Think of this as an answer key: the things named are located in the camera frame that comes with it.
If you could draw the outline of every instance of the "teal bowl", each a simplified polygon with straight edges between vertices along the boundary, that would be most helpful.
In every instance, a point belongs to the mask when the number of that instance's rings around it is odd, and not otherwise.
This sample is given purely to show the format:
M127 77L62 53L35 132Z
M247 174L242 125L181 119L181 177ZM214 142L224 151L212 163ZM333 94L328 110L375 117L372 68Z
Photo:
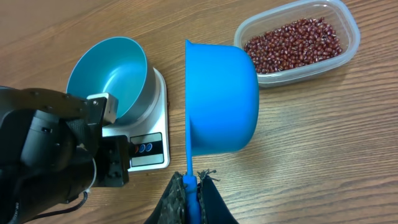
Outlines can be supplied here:
M133 123L154 98L154 69L136 41L112 37L81 57L70 75L67 93L82 98L110 93L119 101L116 124Z

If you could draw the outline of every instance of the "cable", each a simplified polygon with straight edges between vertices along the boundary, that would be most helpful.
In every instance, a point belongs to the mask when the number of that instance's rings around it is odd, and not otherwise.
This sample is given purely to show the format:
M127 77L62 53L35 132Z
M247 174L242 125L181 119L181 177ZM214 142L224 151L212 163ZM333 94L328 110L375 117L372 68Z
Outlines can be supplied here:
M87 194L87 192L84 191L83 192L83 199L81 200L81 202L79 204L73 206L72 208L67 208L67 209L64 209L64 210L59 210L59 211L55 211L55 212L48 212L48 213L45 213L45 214L36 215L35 217L33 217L33 219L29 220L28 222L30 222L32 220L36 220L38 218L45 218L45 217L50 217L50 216L53 216L53 215L60 215L60 214L74 212L74 211L78 210L80 207L82 207L85 204L85 202L87 201L87 197L88 197L88 194Z

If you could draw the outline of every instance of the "kitchen scale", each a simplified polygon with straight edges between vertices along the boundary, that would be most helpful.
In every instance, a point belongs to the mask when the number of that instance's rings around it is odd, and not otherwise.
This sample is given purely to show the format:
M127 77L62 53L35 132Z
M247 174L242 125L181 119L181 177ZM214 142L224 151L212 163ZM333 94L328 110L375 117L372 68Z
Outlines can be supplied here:
M135 123L103 127L103 137L125 135L133 143L129 172L166 168L170 164L166 82L155 71L152 103Z

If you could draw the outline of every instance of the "bowl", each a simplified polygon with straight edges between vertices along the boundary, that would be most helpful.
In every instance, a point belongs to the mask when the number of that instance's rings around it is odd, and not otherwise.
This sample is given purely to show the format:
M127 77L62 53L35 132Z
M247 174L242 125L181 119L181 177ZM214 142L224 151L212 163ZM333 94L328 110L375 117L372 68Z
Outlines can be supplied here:
M112 37L81 57L70 75L67 93L81 98L110 93L119 102L115 124L130 124L154 99L155 71L136 41Z
M238 27L234 36L234 45L242 49L244 44L252 37L262 35L267 31L280 28L284 24L290 24L304 17L325 17L327 23L331 24L336 30L343 53L328 60L291 70L270 74L258 73L259 86L286 85L313 78L332 68L344 65L354 57L359 47L361 34L347 6L340 0L296 1L257 14L246 19Z
M237 47L187 41L187 156L190 151L199 156L242 149L252 138L258 114L259 86L250 57Z

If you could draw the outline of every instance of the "wooden table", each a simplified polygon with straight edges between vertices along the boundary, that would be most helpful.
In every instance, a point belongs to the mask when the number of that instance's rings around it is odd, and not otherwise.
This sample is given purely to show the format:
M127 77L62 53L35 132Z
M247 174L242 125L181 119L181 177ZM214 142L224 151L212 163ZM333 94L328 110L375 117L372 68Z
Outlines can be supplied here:
M184 40L232 45L243 20L288 2L1 1L1 85L65 91L86 50L125 35L143 46L169 94L168 168L93 189L78 211L36 223L142 223L172 174L186 169ZM362 35L354 59L314 80L261 90L250 144L194 158L195 170L217 170L216 186L240 223L398 222L398 1L345 3Z

